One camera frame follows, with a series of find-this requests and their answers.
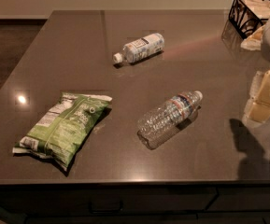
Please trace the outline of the white labelled plastic bottle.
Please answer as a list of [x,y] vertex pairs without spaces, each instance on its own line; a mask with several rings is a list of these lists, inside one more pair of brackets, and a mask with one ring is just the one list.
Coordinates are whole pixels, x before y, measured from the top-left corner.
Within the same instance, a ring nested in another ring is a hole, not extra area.
[[136,63],[150,57],[164,48],[164,38],[159,33],[141,37],[127,43],[122,50],[113,55],[114,63]]

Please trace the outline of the green chip bag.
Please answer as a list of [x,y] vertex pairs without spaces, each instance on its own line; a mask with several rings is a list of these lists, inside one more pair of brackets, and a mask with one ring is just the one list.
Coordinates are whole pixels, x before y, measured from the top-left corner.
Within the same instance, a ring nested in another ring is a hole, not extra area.
[[67,171],[111,101],[106,95],[63,92],[59,103],[14,146],[12,153],[55,160]]

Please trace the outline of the clear crinkled water bottle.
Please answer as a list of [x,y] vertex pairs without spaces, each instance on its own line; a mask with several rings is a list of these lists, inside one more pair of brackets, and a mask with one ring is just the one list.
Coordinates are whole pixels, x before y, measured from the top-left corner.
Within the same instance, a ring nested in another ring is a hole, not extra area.
[[140,140],[147,148],[156,149],[197,117],[202,100],[200,91],[184,91],[153,108],[138,120]]

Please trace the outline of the dark cabinet drawer front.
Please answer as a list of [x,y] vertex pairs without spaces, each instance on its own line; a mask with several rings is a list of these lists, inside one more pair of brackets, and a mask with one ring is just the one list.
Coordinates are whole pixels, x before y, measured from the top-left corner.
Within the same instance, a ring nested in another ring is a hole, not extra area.
[[213,188],[0,189],[0,206],[30,216],[85,216],[203,210]]

